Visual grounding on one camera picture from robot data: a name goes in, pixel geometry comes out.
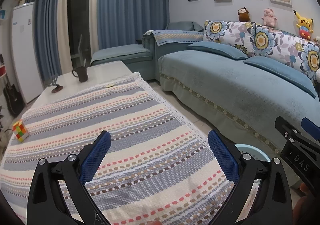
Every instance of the monkey plush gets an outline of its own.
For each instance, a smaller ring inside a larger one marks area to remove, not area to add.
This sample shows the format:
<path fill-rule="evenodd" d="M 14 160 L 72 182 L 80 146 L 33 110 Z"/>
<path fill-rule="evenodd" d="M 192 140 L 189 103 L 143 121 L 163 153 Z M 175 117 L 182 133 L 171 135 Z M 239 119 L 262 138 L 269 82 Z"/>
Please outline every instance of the monkey plush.
<path fill-rule="evenodd" d="M 240 22 L 250 22 L 249 11 L 244 7 L 238 10 Z"/>

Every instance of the pink pig plush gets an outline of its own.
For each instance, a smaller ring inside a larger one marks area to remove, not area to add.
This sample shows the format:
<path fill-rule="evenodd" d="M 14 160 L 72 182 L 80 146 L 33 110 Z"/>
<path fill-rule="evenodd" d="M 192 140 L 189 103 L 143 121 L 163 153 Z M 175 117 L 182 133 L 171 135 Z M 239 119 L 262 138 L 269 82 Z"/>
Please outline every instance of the pink pig plush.
<path fill-rule="evenodd" d="M 265 9 L 263 15 L 264 17 L 261 19 L 263 20 L 264 26 L 276 27 L 277 18 L 275 17 L 275 14 L 271 8 Z"/>

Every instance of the blue pillow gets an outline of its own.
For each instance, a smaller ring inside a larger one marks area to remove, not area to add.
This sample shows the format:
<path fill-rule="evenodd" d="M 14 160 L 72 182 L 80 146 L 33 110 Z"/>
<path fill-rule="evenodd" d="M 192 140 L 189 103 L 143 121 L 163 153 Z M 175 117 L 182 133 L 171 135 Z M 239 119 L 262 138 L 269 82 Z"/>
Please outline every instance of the blue pillow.
<path fill-rule="evenodd" d="M 316 98 L 316 90 L 310 79 L 302 72 L 295 70 L 281 62 L 267 57 L 251 57 L 244 61 L 245 64 L 268 71 L 302 89 Z"/>
<path fill-rule="evenodd" d="M 195 42 L 187 47 L 188 50 L 210 52 L 228 57 L 234 60 L 246 60 L 248 58 L 241 50 L 230 45 L 217 42 Z"/>

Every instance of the white table top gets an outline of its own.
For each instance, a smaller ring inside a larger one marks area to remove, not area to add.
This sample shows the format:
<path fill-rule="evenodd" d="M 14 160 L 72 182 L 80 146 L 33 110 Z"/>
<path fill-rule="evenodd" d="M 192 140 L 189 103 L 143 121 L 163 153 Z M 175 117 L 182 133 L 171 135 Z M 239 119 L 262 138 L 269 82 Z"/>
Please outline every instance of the white table top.
<path fill-rule="evenodd" d="M 71 72 L 59 76 L 57 84 L 62 85 L 63 89 L 52 94 L 51 91 L 54 87 L 47 87 L 37 98 L 31 108 L 39 107 L 58 99 L 72 96 L 86 88 L 132 73 L 122 61 L 113 61 L 88 67 L 87 71 L 89 79 L 83 83 L 80 83 L 79 79 L 74 77 Z"/>

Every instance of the curtain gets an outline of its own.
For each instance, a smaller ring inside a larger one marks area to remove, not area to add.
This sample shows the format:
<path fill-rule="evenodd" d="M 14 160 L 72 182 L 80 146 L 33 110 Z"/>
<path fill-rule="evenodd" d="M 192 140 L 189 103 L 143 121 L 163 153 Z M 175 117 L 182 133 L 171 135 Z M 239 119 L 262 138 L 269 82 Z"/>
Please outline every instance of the curtain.
<path fill-rule="evenodd" d="M 99 49 L 134 44 L 169 22 L 169 0 L 98 0 Z"/>
<path fill-rule="evenodd" d="M 57 42 L 62 74 L 72 71 L 68 32 L 68 0 L 57 2 Z"/>
<path fill-rule="evenodd" d="M 89 0 L 89 32 L 91 55 L 99 50 L 98 32 L 97 32 L 97 0 Z"/>
<path fill-rule="evenodd" d="M 43 81 L 54 74 L 62 74 L 57 41 L 57 1 L 28 0 L 28 2 L 35 2 L 34 41 Z"/>

